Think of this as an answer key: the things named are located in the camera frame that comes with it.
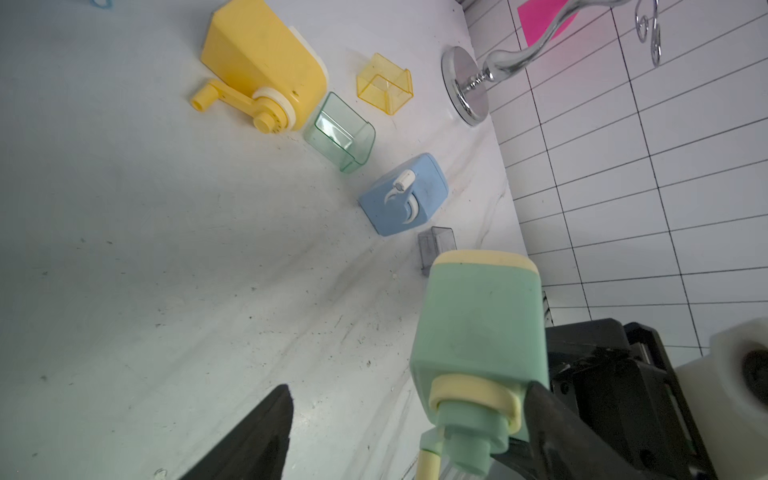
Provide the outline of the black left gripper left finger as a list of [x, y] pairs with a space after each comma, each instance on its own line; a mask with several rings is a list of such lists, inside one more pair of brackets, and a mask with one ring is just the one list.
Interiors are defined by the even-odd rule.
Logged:
[[280, 479], [294, 413], [289, 387], [275, 387], [183, 477]]

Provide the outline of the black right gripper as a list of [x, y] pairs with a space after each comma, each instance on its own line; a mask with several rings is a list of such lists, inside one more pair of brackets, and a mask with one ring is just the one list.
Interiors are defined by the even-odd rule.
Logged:
[[[658, 333], [602, 319], [546, 330], [546, 386], [586, 422], [618, 423], [630, 456], [656, 479], [714, 479], [716, 473]], [[528, 441], [494, 455], [524, 477]]]

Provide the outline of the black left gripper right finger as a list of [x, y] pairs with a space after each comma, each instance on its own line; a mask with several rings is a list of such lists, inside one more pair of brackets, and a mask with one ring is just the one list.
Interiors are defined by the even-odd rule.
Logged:
[[618, 423], [600, 414], [584, 421], [543, 384], [532, 381], [524, 398], [528, 429], [526, 479], [656, 479], [630, 456]]

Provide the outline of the mint green pencil sharpener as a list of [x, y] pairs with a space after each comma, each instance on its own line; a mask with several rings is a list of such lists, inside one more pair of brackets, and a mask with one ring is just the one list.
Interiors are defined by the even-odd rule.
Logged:
[[527, 389], [549, 382], [536, 265], [502, 251], [440, 254], [430, 269], [410, 372], [433, 426], [421, 436], [416, 478], [437, 478], [444, 458], [484, 477], [510, 440], [528, 442]]

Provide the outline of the clear mint sharpener tray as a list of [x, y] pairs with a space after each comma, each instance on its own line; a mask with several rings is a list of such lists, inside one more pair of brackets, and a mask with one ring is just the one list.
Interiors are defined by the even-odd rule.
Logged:
[[329, 92], [303, 138], [341, 173], [351, 174], [368, 162], [376, 130], [335, 92]]

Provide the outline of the clear yellow sharpener tray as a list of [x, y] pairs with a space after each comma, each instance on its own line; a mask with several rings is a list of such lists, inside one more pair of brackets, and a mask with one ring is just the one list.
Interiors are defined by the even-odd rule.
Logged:
[[356, 76], [357, 97], [387, 115], [395, 115], [413, 96], [411, 72], [379, 53]]

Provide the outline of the yellow pencil sharpener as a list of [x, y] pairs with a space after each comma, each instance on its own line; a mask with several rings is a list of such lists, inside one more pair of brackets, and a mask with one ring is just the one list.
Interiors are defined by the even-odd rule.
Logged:
[[264, 1], [230, 1], [216, 10], [201, 61], [215, 77], [192, 96], [192, 107], [204, 112], [222, 101], [264, 134], [300, 130], [329, 86], [314, 49]]

